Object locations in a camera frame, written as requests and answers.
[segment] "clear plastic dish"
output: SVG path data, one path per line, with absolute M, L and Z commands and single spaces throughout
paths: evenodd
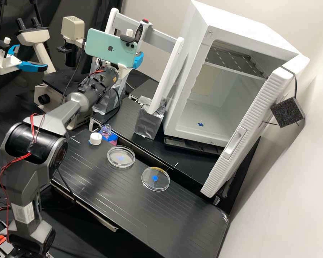
M 158 167 L 146 168 L 141 180 L 145 187 L 155 192 L 165 191 L 170 185 L 169 175 Z
M 125 146 L 115 146 L 108 150 L 108 161 L 118 168 L 127 168 L 135 162 L 134 152 Z

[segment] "robotic arm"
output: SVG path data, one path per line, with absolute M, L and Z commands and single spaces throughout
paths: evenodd
M 30 118 L 17 123 L 7 132 L 0 147 L 6 162 L 15 157 L 31 155 L 7 169 L 6 191 L 14 220 L 8 228 L 9 241 L 14 252 L 46 254 L 55 238 L 55 230 L 41 216 L 39 189 L 50 182 L 63 161 L 68 147 L 66 126 L 78 114 L 87 112 L 118 79 L 118 71 L 105 66 L 103 72 L 87 77 L 77 92 L 67 96 L 67 102 L 51 112 L 34 116 L 35 128 L 40 126 L 33 142 Z

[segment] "microscope focus knob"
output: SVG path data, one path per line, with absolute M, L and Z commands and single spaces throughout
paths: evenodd
M 50 103 L 50 97 L 47 94 L 43 94 L 38 97 L 38 101 L 41 105 Z

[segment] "black metal plate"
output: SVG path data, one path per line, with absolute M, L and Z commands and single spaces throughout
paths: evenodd
M 171 181 L 164 192 L 141 182 L 147 165 L 136 160 L 128 169 L 110 165 L 102 142 L 89 145 L 84 130 L 69 140 L 60 166 L 75 195 L 164 257 L 216 257 L 228 226 L 215 206 Z M 60 177 L 53 179 L 66 190 Z

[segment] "smartphone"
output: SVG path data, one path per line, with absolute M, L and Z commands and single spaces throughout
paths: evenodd
M 136 42 L 125 42 L 120 37 L 96 29 L 89 29 L 85 53 L 127 68 L 134 65 Z

